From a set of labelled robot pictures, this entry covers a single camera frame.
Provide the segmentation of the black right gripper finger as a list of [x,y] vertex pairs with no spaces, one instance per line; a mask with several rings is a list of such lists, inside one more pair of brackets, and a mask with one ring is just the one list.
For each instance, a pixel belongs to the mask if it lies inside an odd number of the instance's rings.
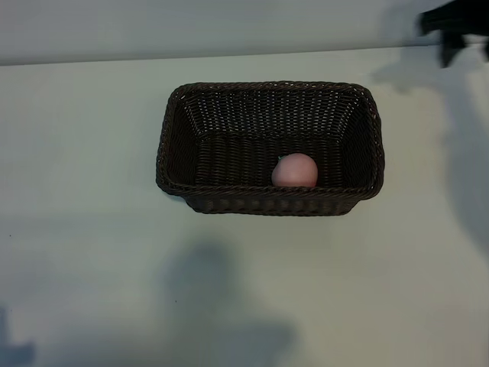
[[465,39],[462,34],[442,34],[439,60],[442,68],[447,68],[459,52],[465,49]]
[[455,0],[419,16],[419,32],[488,36],[488,0]]

